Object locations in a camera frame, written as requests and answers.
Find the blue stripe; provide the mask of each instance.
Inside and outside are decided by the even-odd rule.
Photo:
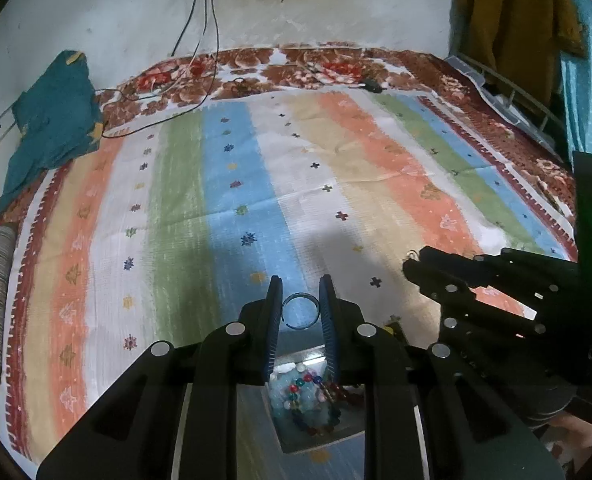
[[[265,169],[247,106],[240,102],[221,103],[204,109],[202,116],[202,179],[214,259],[213,275],[222,321],[230,322],[237,319],[245,303],[265,296],[273,274],[282,278],[285,298],[307,290],[307,285]],[[228,169],[229,164],[236,164],[236,169]],[[241,185],[231,187],[233,182]],[[240,206],[247,207],[245,214],[236,214]],[[255,241],[244,246],[241,238],[247,234],[252,234]],[[255,272],[264,272],[266,280],[252,283],[250,275]],[[302,326],[311,320],[311,311],[299,308],[300,305],[290,308],[289,315],[285,312],[285,319],[291,325]],[[311,348],[322,341],[320,322],[301,332],[281,324],[277,354]],[[345,480],[362,475],[362,435],[327,447],[330,459],[323,465],[316,465],[308,454],[282,453],[258,388],[239,388],[238,399],[241,416],[245,416],[252,428],[249,446],[256,447],[263,460],[262,465],[253,464],[265,470],[261,478],[276,478],[283,472],[289,480],[323,477]]]
[[[485,160],[449,124],[445,123],[445,121],[429,110],[429,108],[420,104],[417,99],[401,94],[396,94],[396,97],[414,112],[418,113],[450,145],[452,150],[458,153],[463,160],[474,168],[487,186],[512,211],[516,220],[529,232],[538,247],[550,256],[563,258],[566,255],[566,250],[554,238],[549,228],[531,211],[522,197],[507,183],[505,177],[500,174],[500,171],[495,166],[492,166]]]
[[[202,177],[210,247],[222,320],[230,322],[237,319],[244,304],[265,297],[273,274],[282,278],[285,298],[307,290],[307,285],[247,106],[221,103],[203,110],[202,116]],[[236,164],[236,169],[228,169],[229,164]],[[254,282],[252,275],[259,272],[265,279]],[[285,320],[292,326],[304,326],[314,313],[313,305],[305,300],[290,304]],[[281,332],[279,354],[322,344],[319,323],[302,332],[283,323]]]

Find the striped bedsheet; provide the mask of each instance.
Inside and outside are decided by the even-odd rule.
[[[287,296],[317,295],[329,273],[365,319],[399,320],[427,346],[439,307],[401,272],[426,244],[575,257],[567,218],[434,92],[268,92],[103,139],[50,171],[28,208],[9,285],[1,440],[35,472],[143,349],[201,340],[262,298],[273,274]],[[284,329],[279,351],[320,342],[317,327]],[[362,477],[361,436],[285,456],[258,389],[239,388],[238,411],[239,478]]]

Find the black cable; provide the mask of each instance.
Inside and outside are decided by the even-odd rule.
[[[207,12],[206,3],[207,2],[205,0],[205,12]],[[160,121],[156,121],[155,123],[147,124],[147,126],[142,126],[141,128],[138,128],[132,132],[128,132],[128,133],[120,135],[120,136],[109,136],[109,137],[105,136],[105,134],[103,134],[102,135],[103,139],[122,139],[122,137],[129,137],[130,135],[137,134],[138,132],[141,132],[150,126],[156,126],[157,124],[166,123],[167,121],[175,119],[176,117],[180,117],[181,115],[188,114],[189,112],[196,110],[196,108],[199,108],[205,101],[207,101],[207,97],[209,97],[209,94],[211,93],[211,89],[214,86],[214,82],[216,81],[216,74],[218,72],[218,54],[220,53],[220,32],[218,30],[218,20],[216,19],[216,9],[214,8],[214,0],[211,0],[211,13],[214,16],[214,24],[216,25],[216,59],[215,59],[215,63],[214,63],[214,74],[211,78],[211,83],[209,85],[209,89],[207,90],[205,97],[202,98],[202,101],[199,102],[195,107],[190,108],[189,110],[185,110],[184,112],[180,112],[179,114],[175,114],[175,115],[172,115],[171,117],[167,117],[167,118],[162,119]]]
[[[189,12],[189,18],[187,18],[187,21],[185,23],[185,27],[183,27],[183,31],[180,33],[180,36],[178,37],[178,41],[176,41],[176,44],[173,48],[171,57],[175,56],[175,51],[178,48],[180,41],[183,39],[183,35],[185,34],[187,27],[189,26],[189,22],[191,22],[191,17],[193,16],[193,12],[194,12],[195,8],[196,8],[196,0],[193,0],[193,2],[191,3],[191,11]],[[207,28],[206,18],[207,18],[207,0],[205,0],[205,26],[203,27],[203,31],[202,31],[203,35],[205,34],[205,29]],[[196,51],[198,50],[198,44],[196,46],[196,49],[193,51],[193,57],[191,58],[192,61],[195,57]],[[185,69],[185,73],[189,69],[191,69],[191,63],[189,64],[189,67],[187,69]],[[178,76],[178,78],[176,78],[175,81],[172,81],[166,88],[156,92],[155,94],[150,93],[149,95],[143,95],[141,97],[136,97],[136,98],[128,97],[119,88],[97,88],[96,92],[102,92],[102,91],[118,92],[122,96],[122,98],[125,99],[125,101],[131,101],[131,102],[143,101],[145,99],[153,99],[155,97],[159,97],[160,95],[164,94],[165,92],[167,92],[167,90],[170,90],[171,88],[173,88],[173,86],[176,85],[180,81],[180,79],[182,78],[183,75]]]
[[[183,31],[180,33],[180,36],[178,37],[178,41],[176,41],[176,44],[173,46],[173,50],[172,50],[172,57],[175,56],[175,51],[178,48],[178,45],[180,45],[180,40],[183,39],[183,36],[185,35],[185,30],[187,30],[187,27],[189,26],[189,22],[191,22],[191,17],[193,16],[193,10],[196,8],[196,0],[193,0],[193,2],[191,3],[191,10],[189,11],[189,18],[187,18],[187,22],[185,23],[185,27],[183,27]]]

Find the beige stripe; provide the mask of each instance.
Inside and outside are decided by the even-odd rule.
[[[387,178],[398,177],[365,160],[361,144],[332,121],[310,94],[288,101],[294,117],[302,121],[301,136],[317,146],[316,158],[330,166],[342,193],[362,224],[362,233],[380,264],[395,276],[401,294],[397,305],[381,306],[401,317],[410,343],[426,347],[438,337],[440,307],[420,295],[405,279],[401,264],[410,250],[425,245],[421,231],[411,216],[391,196]]]
[[[28,447],[32,460],[40,463],[58,442],[53,419],[60,401],[50,387],[50,309],[57,280],[62,275],[60,255],[64,247],[76,199],[85,177],[96,160],[94,153],[77,158],[60,189],[58,202],[45,230],[41,253],[34,270],[34,288],[27,305],[23,367],[25,408],[28,421]]]

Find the white wall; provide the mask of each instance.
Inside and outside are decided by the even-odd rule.
[[[445,57],[450,4],[451,0],[216,0],[216,10],[223,49],[352,41]],[[64,49],[86,53],[97,88],[114,86],[166,58],[190,5],[191,0],[10,0],[0,15],[0,112]],[[177,54],[193,51],[199,30],[201,9]],[[214,49],[210,29],[201,50]],[[0,166],[12,153],[12,146],[7,148],[0,149]]]

